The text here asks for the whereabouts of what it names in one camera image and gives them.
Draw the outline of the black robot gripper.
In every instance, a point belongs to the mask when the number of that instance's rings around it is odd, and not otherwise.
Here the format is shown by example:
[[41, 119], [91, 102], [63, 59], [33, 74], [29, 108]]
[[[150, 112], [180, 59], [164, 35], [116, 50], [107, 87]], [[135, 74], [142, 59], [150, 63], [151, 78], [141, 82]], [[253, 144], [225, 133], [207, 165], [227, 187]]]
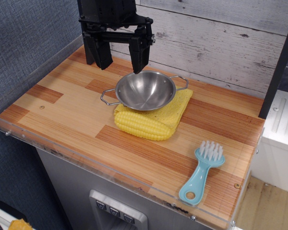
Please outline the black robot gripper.
[[129, 43], [133, 72], [143, 70], [155, 42], [153, 20], [136, 13], [134, 0], [79, 0], [78, 9], [83, 37], [100, 69], [113, 62], [109, 45], [113, 42]]

